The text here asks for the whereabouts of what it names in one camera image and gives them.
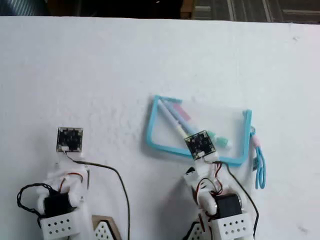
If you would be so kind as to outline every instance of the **blue lanyard strap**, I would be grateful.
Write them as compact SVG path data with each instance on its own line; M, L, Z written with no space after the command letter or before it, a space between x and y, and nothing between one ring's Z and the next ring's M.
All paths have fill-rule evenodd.
M256 163L255 189L258 189L259 186L261 189L264 189L266 186L266 161L261 150L260 142L256 136L256 129L253 126L251 127L250 139L256 153L254 159Z

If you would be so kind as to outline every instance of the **black circuit board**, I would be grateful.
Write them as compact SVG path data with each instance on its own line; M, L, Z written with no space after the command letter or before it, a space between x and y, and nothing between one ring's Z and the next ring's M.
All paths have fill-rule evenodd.
M184 139L194 160L200 159L216 151L207 131L198 132Z
M62 147L68 147L66 152L81 152L83 133L83 128L59 127L56 151L62 152Z

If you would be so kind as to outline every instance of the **perforated plastic part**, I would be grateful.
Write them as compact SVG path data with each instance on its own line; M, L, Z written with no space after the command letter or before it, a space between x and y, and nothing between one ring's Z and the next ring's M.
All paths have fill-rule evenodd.
M106 222L101 221L94 231L96 240L115 240Z
M92 215L83 203L73 212L40 220L44 240L70 236L74 240L95 240Z
M216 219L211 224L214 240L233 240L252 236L254 233L250 214L247 212Z
M58 239L80 233L75 212L42 219L41 229L45 240Z
M196 223L187 240L205 240L200 223Z

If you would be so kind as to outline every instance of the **white table surface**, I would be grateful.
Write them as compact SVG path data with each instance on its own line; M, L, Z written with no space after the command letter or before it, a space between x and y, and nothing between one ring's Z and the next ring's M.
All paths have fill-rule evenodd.
M318 238L320 26L0 17L0 56L1 239L41 238L16 195L62 157L59 126L83 127L86 159L122 174L133 240L181 239L196 211L181 181L190 162L146 146L154 94L251 108L268 170L256 239ZM92 212L126 239L116 175L92 169L91 183Z

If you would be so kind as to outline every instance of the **clear plastic pouch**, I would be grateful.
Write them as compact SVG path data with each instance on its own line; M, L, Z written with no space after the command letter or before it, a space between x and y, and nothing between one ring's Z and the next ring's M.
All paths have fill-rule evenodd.
M149 146L192 158L184 138L206 130L219 160L239 166L247 158L252 111L156 95L147 127Z

